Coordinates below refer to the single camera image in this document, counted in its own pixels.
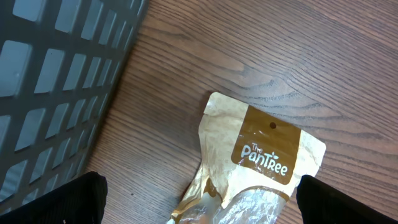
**wooden table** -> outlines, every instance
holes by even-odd
[[[219,91],[326,143],[317,178],[398,219],[398,2],[153,0],[87,170],[103,223],[165,223]],[[278,223],[302,223],[295,196]]]

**gray plastic basket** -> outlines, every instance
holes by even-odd
[[[0,213],[83,172],[147,4],[0,1]]]

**food package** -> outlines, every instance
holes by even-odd
[[[201,164],[167,224],[274,223],[326,146],[246,103],[213,93],[199,125]]]

